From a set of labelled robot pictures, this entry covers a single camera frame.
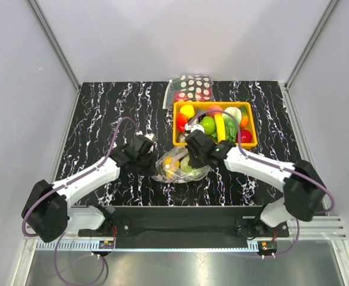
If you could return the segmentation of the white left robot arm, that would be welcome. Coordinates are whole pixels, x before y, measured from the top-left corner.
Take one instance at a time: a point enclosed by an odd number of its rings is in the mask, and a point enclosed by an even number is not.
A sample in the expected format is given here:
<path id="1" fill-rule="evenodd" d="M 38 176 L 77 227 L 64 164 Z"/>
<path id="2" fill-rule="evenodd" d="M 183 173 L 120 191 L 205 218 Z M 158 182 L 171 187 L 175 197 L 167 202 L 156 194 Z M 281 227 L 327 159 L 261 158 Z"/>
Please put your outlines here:
<path id="1" fill-rule="evenodd" d="M 76 207 L 75 204 L 97 188 L 118 180 L 120 175 L 155 174 L 156 136 L 136 135 L 132 142 L 116 147 L 99 161 L 81 172 L 48 183 L 41 180 L 33 186 L 21 213 L 23 225 L 50 243 L 65 232 L 93 236 L 110 235 L 112 210 L 99 204 Z"/>

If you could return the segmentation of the green fake apple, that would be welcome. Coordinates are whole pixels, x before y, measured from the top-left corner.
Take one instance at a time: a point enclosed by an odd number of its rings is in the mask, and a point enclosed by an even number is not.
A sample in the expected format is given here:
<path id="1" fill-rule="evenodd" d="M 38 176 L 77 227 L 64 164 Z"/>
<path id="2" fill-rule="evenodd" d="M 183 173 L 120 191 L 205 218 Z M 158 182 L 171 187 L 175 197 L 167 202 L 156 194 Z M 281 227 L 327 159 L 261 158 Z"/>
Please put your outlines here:
<path id="1" fill-rule="evenodd" d="M 216 123 L 210 116 L 205 116 L 201 121 L 200 125 L 204 128 L 206 135 L 211 135 L 216 131 Z"/>

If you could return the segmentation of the yellow fake banana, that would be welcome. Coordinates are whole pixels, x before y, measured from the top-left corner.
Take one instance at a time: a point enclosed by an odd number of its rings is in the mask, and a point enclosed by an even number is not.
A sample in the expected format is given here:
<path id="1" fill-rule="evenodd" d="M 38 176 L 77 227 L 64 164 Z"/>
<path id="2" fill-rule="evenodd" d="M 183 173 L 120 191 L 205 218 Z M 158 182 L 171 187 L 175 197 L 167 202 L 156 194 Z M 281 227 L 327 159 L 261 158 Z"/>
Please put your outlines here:
<path id="1" fill-rule="evenodd" d="M 225 121 L 222 115 L 215 114 L 214 121 L 216 124 L 217 142 L 224 141 L 226 139 L 226 129 L 225 129 Z"/>

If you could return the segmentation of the clear zip top bag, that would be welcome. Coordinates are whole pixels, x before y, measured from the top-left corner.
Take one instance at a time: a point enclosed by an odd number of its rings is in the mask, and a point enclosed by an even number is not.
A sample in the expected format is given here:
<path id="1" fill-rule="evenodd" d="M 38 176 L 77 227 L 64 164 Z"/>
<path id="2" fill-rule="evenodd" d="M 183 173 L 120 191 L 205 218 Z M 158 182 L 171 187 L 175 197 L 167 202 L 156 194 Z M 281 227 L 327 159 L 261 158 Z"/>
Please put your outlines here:
<path id="1" fill-rule="evenodd" d="M 210 166 L 191 167 L 186 147 L 174 147 L 166 152 L 155 164 L 156 174 L 153 180 L 161 183 L 184 184 L 199 181 L 206 177 Z"/>

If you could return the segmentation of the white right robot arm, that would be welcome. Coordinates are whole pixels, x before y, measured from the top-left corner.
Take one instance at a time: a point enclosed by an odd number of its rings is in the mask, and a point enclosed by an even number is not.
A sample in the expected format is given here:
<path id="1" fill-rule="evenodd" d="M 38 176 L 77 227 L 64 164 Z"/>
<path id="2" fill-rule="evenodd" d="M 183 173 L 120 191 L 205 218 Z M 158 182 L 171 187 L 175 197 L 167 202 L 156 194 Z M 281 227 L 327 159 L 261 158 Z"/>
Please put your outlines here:
<path id="1" fill-rule="evenodd" d="M 200 130 L 186 138 L 190 163 L 211 168 L 225 167 L 230 172 L 243 173 L 265 182 L 283 193 L 283 197 L 264 206 L 254 221 L 254 229 L 268 236 L 280 223 L 290 219 L 310 222 L 320 211 L 328 193 L 321 178 L 308 161 L 281 162 L 254 154 L 229 141 L 214 143 Z"/>

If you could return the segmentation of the green fake leaf vegetable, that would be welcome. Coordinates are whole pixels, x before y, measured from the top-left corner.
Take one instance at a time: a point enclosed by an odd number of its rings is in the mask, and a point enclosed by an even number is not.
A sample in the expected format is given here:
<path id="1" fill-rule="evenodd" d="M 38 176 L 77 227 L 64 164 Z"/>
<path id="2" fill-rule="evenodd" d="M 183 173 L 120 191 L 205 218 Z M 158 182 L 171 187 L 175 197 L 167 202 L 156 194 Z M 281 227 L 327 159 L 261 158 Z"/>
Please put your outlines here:
<path id="1" fill-rule="evenodd" d="M 205 168 L 204 167 L 200 167 L 200 168 L 195 168 L 195 167 L 191 167 L 189 165 L 189 161 L 190 158 L 189 156 L 184 157 L 181 161 L 180 161 L 180 169 L 181 171 L 192 175 L 192 176 L 196 176 L 199 175 L 200 173 L 204 173 L 205 172 Z"/>

